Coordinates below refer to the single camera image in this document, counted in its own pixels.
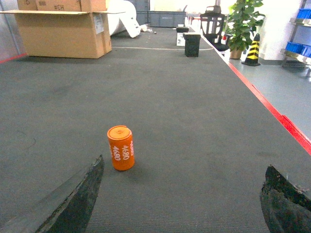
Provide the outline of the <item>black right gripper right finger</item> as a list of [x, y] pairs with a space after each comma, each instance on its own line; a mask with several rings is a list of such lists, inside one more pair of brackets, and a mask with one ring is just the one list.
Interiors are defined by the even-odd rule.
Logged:
[[292, 184], [273, 165], [267, 167], [259, 200], [269, 232], [311, 231], [311, 199], [305, 192]]

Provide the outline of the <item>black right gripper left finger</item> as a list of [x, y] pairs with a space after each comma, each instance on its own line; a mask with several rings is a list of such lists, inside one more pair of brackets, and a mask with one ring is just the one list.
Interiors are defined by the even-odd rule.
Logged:
[[99, 193], [104, 174], [100, 155], [37, 202], [1, 227], [2, 233], [83, 233]]

